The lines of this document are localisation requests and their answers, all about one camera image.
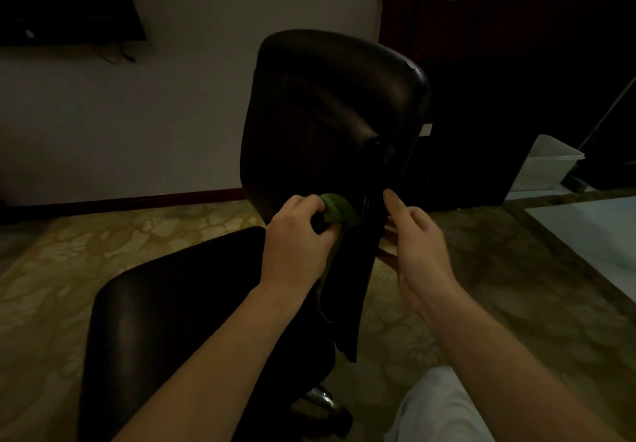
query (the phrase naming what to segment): patterned carpet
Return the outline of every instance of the patterned carpet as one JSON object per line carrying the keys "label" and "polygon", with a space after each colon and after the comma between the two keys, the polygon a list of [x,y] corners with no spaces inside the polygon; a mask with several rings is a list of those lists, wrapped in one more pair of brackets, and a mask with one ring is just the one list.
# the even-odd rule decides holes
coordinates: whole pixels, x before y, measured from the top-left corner
{"label": "patterned carpet", "polygon": [[[502,207],[433,217],[475,299],[636,440],[636,327]],[[229,202],[0,226],[0,441],[75,439],[88,318],[104,283],[260,222],[247,202]],[[382,440],[406,391],[443,363],[429,330],[405,310],[395,275],[377,261],[359,361],[339,355],[324,384],[354,416],[348,440]]]}

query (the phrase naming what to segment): white wall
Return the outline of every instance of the white wall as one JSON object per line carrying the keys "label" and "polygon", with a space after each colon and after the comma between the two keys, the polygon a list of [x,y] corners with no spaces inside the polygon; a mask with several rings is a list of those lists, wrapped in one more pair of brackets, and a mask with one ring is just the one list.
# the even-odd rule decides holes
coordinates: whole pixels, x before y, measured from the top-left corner
{"label": "white wall", "polygon": [[[135,0],[147,44],[0,50],[0,198],[50,204],[240,186],[261,40],[285,28],[371,39],[380,0]],[[115,51],[104,51],[116,58]]]}

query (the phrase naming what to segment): green towel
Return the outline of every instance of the green towel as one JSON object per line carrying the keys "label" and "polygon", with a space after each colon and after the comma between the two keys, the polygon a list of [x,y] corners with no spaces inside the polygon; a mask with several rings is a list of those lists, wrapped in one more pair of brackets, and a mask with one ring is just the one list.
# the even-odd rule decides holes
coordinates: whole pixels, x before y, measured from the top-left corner
{"label": "green towel", "polygon": [[336,253],[338,253],[338,249],[340,248],[340,241],[343,237],[345,237],[346,232],[350,228],[354,228],[355,226],[360,224],[360,216],[355,212],[354,207],[347,201],[344,197],[332,194],[325,193],[320,196],[322,202],[325,205],[325,210],[320,213],[315,220],[312,220],[312,226],[317,232],[322,232],[329,224],[332,222],[339,222],[342,224],[342,229],[340,230],[340,234],[338,235],[338,239],[335,244],[331,248],[329,252],[329,256],[327,257],[327,265],[325,266],[324,271],[322,272],[322,276],[318,280],[318,288],[316,289],[316,310],[321,314],[322,318],[330,322],[327,317],[322,313],[322,309],[320,307],[320,297],[322,294],[322,288],[324,283],[327,281],[327,277],[329,276],[329,270],[331,268],[331,263],[333,259],[336,257]]}

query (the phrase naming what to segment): white plastic bin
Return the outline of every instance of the white plastic bin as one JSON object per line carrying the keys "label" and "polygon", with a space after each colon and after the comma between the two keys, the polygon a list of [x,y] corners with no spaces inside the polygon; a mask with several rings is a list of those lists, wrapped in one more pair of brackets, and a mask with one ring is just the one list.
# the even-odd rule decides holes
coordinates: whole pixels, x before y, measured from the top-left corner
{"label": "white plastic bin", "polygon": [[511,191],[556,188],[585,154],[546,134],[540,134],[530,150]]}

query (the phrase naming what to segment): wooden baseboard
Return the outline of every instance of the wooden baseboard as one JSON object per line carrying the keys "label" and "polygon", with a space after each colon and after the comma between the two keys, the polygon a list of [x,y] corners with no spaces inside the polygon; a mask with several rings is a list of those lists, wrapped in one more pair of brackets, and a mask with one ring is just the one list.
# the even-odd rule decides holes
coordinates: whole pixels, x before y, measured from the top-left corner
{"label": "wooden baseboard", "polygon": [[47,220],[76,214],[107,213],[109,211],[130,211],[185,204],[220,203],[245,199],[242,188],[197,191],[195,193],[175,193],[140,198],[105,199],[78,203],[44,204],[34,206],[10,206],[0,208],[0,223],[9,224],[27,220]]}

